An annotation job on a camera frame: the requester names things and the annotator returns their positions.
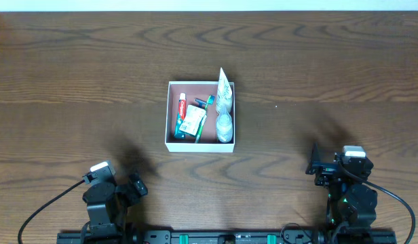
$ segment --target white background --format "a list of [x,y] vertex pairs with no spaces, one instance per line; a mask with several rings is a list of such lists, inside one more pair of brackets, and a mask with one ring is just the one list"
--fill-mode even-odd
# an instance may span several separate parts
[[418,0],[0,0],[0,12],[265,10],[418,10]]

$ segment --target wooden surface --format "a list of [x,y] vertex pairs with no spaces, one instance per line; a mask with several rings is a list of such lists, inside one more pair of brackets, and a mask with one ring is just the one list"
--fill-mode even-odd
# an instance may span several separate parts
[[[235,82],[233,154],[169,153],[169,81]],[[324,221],[304,174],[313,142],[362,145],[370,180],[417,214],[418,13],[0,14],[0,243],[38,207],[111,159],[149,196],[130,220],[174,229]],[[80,186],[41,212],[25,243],[88,220]],[[402,243],[408,211],[379,193],[373,226]]]

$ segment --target toothpaste tube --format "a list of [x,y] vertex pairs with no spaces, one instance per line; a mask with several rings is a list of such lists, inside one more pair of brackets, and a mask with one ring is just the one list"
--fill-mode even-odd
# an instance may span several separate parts
[[185,139],[185,133],[180,131],[183,120],[185,119],[185,107],[187,105],[187,100],[184,93],[180,94],[179,98],[179,111],[177,112],[177,121],[176,128],[174,129],[174,137],[177,139]]

